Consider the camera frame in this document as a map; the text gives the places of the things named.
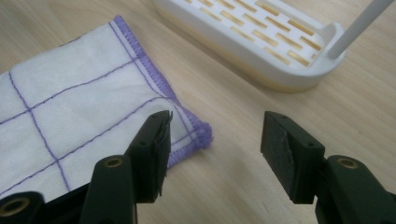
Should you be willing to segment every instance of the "checkered cloth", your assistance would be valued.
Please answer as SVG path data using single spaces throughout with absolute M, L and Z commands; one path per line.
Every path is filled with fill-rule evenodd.
M 53 200 L 123 154 L 146 118 L 173 111 L 168 166 L 208 147 L 212 132 L 176 98 L 118 16 L 0 76 L 0 198 Z

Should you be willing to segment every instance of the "light wood surface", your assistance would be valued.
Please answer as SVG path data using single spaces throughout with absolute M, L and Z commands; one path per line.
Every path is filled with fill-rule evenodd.
M 344 28 L 370 0 L 285 0 Z M 165 21 L 150 0 L 2 0 L 0 74 L 120 14 L 179 100 L 213 128 L 211 148 L 168 172 L 163 196 L 139 205 L 140 223 L 317 223 L 294 205 L 260 153 L 265 110 L 290 116 L 336 154 L 364 162 L 396 193 L 396 5 L 349 48 L 313 90 L 287 94 L 255 84 Z

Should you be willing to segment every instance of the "wood grain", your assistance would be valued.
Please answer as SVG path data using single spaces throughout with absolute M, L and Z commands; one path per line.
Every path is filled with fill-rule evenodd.
M 285 0 L 343 27 L 369 0 Z M 396 5 L 350 46 L 313 90 L 258 86 L 157 14 L 149 0 L 4 0 L 0 74 L 120 14 L 188 109 L 213 128 L 211 148 L 168 172 L 163 196 L 139 206 L 140 223 L 317 223 L 314 205 L 294 205 L 260 154 L 265 110 L 290 116 L 336 154 L 364 162 L 396 192 Z

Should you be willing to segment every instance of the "white basket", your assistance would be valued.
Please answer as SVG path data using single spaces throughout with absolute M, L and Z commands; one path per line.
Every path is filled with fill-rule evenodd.
M 374 0 L 345 33 L 277 0 L 153 1 L 162 16 L 263 85 L 297 92 L 329 74 L 393 0 Z

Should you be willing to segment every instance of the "white pole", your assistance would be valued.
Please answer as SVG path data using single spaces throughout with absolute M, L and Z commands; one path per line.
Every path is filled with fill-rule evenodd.
M 373 0 L 330 48 L 328 52 L 329 57 L 332 59 L 338 58 L 338 56 L 340 56 L 340 54 L 342 54 L 393 1 L 394 0 Z

